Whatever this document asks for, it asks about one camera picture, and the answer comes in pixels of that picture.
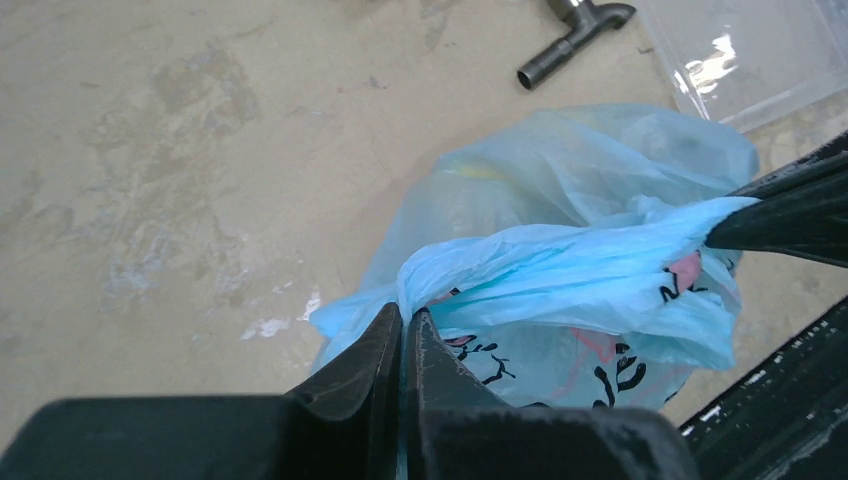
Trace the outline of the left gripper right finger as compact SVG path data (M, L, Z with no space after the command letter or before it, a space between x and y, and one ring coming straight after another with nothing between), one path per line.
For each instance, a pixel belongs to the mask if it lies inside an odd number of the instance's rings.
M428 310L407 345L410 479L697 479L664 417L643 409L512 407L443 344Z

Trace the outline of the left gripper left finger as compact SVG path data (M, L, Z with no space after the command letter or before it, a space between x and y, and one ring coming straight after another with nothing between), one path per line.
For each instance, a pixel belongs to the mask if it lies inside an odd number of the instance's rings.
M51 402L2 454L5 479L390 479L402 319L384 305L289 392Z

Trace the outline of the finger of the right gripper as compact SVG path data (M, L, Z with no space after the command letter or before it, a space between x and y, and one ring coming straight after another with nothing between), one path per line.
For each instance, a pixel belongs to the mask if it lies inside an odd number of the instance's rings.
M715 249L772 252L847 266L847 134L738 189L753 197L706 238Z

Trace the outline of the blue printed plastic bag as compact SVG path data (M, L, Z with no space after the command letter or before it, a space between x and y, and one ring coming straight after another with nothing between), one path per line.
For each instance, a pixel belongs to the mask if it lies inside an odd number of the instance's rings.
M709 231L751 204L755 146L639 104L536 112L410 187L358 291L311 314L323 367L395 303L515 406L660 409L735 364L736 250Z

